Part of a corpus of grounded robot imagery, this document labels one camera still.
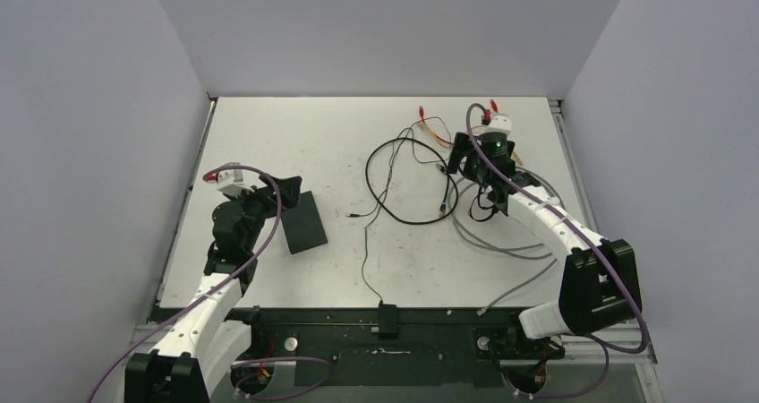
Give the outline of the aluminium rail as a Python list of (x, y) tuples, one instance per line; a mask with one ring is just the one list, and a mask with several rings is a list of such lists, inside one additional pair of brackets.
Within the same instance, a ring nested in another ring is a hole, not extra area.
[[(399, 340), (380, 341), (370, 333), (364, 324), (339, 324), (331, 327), (327, 324), (305, 324), (296, 331), (297, 346), (294, 353), (299, 356), (316, 356), (320, 351), (324, 356), (336, 359), (346, 357), (349, 350), (371, 355), (420, 356), (434, 353), (439, 359), (451, 359), (456, 351), (464, 352), (469, 357), (484, 359), (488, 351), (478, 347), (477, 340), (486, 337), (495, 339), (495, 330), (473, 331), (465, 327), (462, 332), (455, 331), (452, 325), (444, 325), (440, 331), (424, 331), (419, 338), (413, 338), (410, 332), (402, 332)], [(656, 364), (658, 359), (652, 345), (641, 353), (628, 354), (605, 347), (599, 342), (621, 347), (632, 347), (640, 343), (640, 330), (633, 323), (622, 323), (606, 330), (596, 331), (596, 339), (579, 336), (555, 336), (551, 341), (564, 349), (559, 357), (562, 363), (601, 364), (603, 352), (610, 354), (612, 364)]]
[(181, 227), (184, 221), (184, 217), (186, 215), (189, 200), (192, 195), (192, 189), (194, 187), (196, 175), (198, 174), (200, 160), (201, 160), (201, 157), (202, 157), (202, 154), (203, 154), (203, 151), (204, 151), (204, 148), (209, 136), (209, 130), (212, 125), (214, 115), (216, 113), (217, 103), (218, 103), (218, 97), (209, 99), (209, 109), (208, 109), (208, 113), (205, 118), (204, 124), (202, 126), (202, 130), (200, 132), (200, 139), (191, 155), (191, 158), (192, 158), (190, 162), (191, 167), (190, 167), (188, 176), (185, 178), (185, 181), (183, 184), (183, 190), (182, 190), (182, 196), (181, 196), (181, 208), (179, 211), (179, 215), (178, 215), (177, 221), (175, 222), (174, 229), (172, 230), (172, 233), (170, 234), (171, 239), (170, 239), (169, 250), (167, 253), (165, 267), (163, 269), (163, 274), (161, 276), (161, 281), (158, 286), (158, 290), (157, 290), (155, 301), (154, 301), (155, 307), (160, 306), (160, 303), (162, 299), (164, 298), (164, 294), (166, 292), (166, 285), (167, 285), (170, 271), (172, 268), (175, 246), (176, 246), (179, 234), (181, 232)]
[(562, 150), (567, 162), (572, 184), (576, 190), (576, 196), (580, 204), (580, 210), (584, 222), (592, 230), (610, 236), (610, 240), (616, 240), (617, 235), (609, 233), (607, 228), (599, 228), (597, 215), (593, 209), (593, 199), (588, 190), (588, 172), (594, 165), (588, 160), (587, 147), (576, 135), (578, 131), (567, 125), (567, 115), (564, 110), (564, 99), (547, 98), (550, 113), (559, 135)]

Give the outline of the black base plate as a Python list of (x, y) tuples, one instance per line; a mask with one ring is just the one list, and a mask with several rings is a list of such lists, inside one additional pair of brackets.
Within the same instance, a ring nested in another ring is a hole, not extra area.
[(498, 387), (502, 376), (544, 384), (546, 364), (561, 360), (558, 338), (528, 339), (516, 308), (238, 308), (252, 324), (240, 360), (270, 357), (266, 369), (294, 357), (294, 382), (330, 386)]

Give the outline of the black power adapter box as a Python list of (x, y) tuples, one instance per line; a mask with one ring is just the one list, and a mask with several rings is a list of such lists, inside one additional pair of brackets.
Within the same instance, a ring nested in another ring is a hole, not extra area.
[(376, 325), (371, 332), (379, 339), (394, 339), (399, 332), (399, 311), (396, 304), (379, 302)]

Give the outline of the aluminium front rail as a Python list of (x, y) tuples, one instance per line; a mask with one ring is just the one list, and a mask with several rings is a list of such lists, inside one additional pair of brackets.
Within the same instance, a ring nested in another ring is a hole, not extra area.
[[(339, 324), (331, 327), (327, 324), (305, 324), (296, 331), (297, 346), (294, 353), (299, 356), (316, 356), (320, 351), (324, 356), (336, 359), (346, 357), (349, 350), (371, 355), (420, 356), (434, 353), (439, 359), (451, 359), (456, 351), (464, 352), (469, 357), (484, 359), (488, 351), (478, 347), (477, 340), (486, 337), (495, 339), (495, 330), (473, 331), (465, 327), (462, 332), (455, 331), (452, 325), (444, 325), (440, 331), (424, 331), (419, 338), (413, 338), (410, 332), (402, 332), (399, 340), (380, 341), (370, 333), (364, 324)], [(612, 364), (656, 364), (658, 359), (652, 345), (641, 353), (628, 354), (605, 347), (599, 342), (621, 347), (632, 347), (640, 343), (640, 330), (633, 323), (622, 323), (606, 330), (596, 331), (596, 339), (579, 336), (555, 336), (551, 341), (564, 349), (559, 357), (562, 363), (601, 364), (603, 352), (610, 354)]]

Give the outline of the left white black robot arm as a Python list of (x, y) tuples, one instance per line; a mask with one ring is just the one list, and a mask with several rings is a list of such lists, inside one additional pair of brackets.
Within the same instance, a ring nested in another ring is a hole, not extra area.
[(126, 402), (208, 402), (237, 356), (253, 359), (266, 349), (267, 334), (252, 325), (256, 310), (245, 320), (229, 314), (252, 283), (265, 222), (298, 205), (303, 180), (261, 176), (257, 188), (231, 170), (210, 180), (226, 201), (211, 214), (213, 241), (200, 284), (166, 335), (126, 363)]

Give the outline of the aluminium left side rail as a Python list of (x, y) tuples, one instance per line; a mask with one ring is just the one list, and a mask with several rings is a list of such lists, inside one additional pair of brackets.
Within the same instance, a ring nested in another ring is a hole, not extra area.
[(191, 155), (191, 158), (192, 158), (190, 162), (191, 167), (190, 167), (188, 176), (185, 178), (185, 181), (183, 184), (183, 190), (182, 190), (182, 196), (181, 196), (181, 208), (179, 211), (179, 215), (178, 215), (177, 221), (175, 222), (174, 229), (172, 230), (172, 233), (170, 234), (171, 239), (170, 239), (169, 250), (167, 253), (165, 267), (163, 269), (163, 274), (161, 276), (161, 281), (158, 286), (158, 290), (157, 290), (155, 301), (154, 301), (155, 307), (160, 306), (160, 303), (162, 299), (164, 298), (164, 294), (166, 292), (166, 285), (167, 285), (170, 271), (172, 268), (175, 246), (176, 246), (179, 234), (181, 232), (181, 227), (184, 221), (184, 217), (186, 215), (189, 200), (192, 195), (192, 189), (194, 187), (196, 175), (198, 174), (200, 160), (201, 160), (201, 157), (202, 157), (202, 154), (203, 154), (203, 151), (204, 151), (204, 148), (209, 136), (209, 130), (212, 125), (214, 115), (216, 113), (217, 103), (218, 103), (218, 97), (209, 99), (209, 109), (208, 109), (208, 113), (205, 118), (204, 124), (202, 126), (202, 130), (200, 132), (200, 139)]

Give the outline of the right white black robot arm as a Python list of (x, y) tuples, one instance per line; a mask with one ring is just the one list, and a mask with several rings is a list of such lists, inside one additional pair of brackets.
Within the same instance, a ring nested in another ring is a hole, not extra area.
[(558, 295), (523, 310), (520, 323), (507, 330), (509, 350), (529, 356), (543, 338), (588, 336), (641, 319), (632, 246), (623, 239), (610, 241), (572, 218), (536, 176), (517, 169), (514, 146), (503, 132), (457, 133), (447, 168), (484, 189), (496, 211), (525, 226), (563, 268)]

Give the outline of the dark grey network switch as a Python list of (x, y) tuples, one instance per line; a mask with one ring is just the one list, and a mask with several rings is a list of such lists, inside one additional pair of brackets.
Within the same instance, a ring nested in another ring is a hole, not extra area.
[(283, 212), (282, 226), (290, 254), (328, 243), (328, 237), (312, 191), (301, 194), (299, 204)]

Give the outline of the aluminium right side rail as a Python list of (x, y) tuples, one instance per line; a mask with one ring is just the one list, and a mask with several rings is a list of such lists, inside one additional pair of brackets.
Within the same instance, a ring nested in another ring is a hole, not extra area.
[(580, 210), (584, 222), (592, 230), (610, 236), (610, 240), (616, 240), (617, 235), (609, 233), (607, 228), (599, 228), (597, 215), (593, 209), (593, 199), (588, 190), (588, 172), (594, 165), (588, 160), (587, 147), (576, 135), (578, 131), (567, 125), (567, 115), (564, 110), (564, 99), (547, 98), (550, 113), (559, 135), (562, 150), (567, 162), (572, 184), (576, 190), (576, 196), (580, 204)]

